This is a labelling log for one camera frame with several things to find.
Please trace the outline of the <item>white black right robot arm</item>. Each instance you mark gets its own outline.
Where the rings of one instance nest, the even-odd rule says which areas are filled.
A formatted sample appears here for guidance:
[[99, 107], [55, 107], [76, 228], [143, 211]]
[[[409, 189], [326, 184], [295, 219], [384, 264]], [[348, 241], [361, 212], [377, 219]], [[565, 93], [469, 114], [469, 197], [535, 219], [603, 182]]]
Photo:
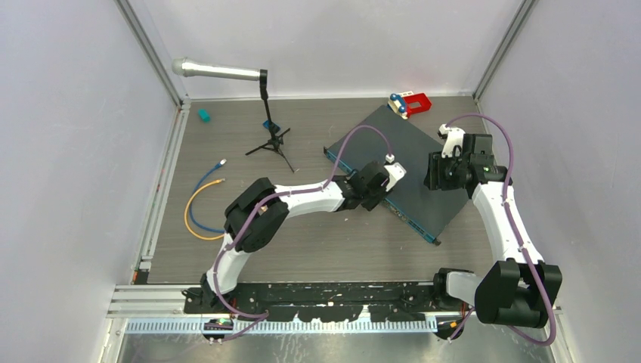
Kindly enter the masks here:
[[459, 302], [473, 306], [486, 324], [542, 328], [562, 284], [558, 266], [545, 263], [525, 231], [505, 166], [485, 152], [429, 156], [424, 181], [428, 189], [464, 190], [481, 215], [494, 264], [479, 277], [472, 271], [440, 268], [432, 302], [451, 310]]

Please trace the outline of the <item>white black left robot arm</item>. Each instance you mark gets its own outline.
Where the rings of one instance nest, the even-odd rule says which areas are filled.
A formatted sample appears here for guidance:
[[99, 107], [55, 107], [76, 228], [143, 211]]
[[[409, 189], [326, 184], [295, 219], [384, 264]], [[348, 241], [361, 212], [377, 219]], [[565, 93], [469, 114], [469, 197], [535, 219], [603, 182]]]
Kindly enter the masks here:
[[270, 243], [287, 219], [359, 206], [371, 211], [406, 174], [398, 162], [373, 161], [351, 175], [334, 175], [309, 185], [283, 186], [269, 178], [256, 180], [225, 210], [221, 247], [214, 264], [201, 278], [204, 305], [214, 313], [231, 306], [231, 291], [250, 255]]

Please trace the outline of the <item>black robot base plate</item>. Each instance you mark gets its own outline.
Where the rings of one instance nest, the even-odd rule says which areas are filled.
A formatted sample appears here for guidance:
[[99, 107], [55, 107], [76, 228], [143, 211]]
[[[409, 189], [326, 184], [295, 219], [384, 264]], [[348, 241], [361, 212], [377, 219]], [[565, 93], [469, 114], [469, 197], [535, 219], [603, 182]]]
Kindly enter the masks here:
[[187, 314], [226, 314], [241, 321], [418, 321], [425, 312], [461, 313], [466, 304], [431, 282], [240, 283], [218, 298], [208, 287], [182, 292]]

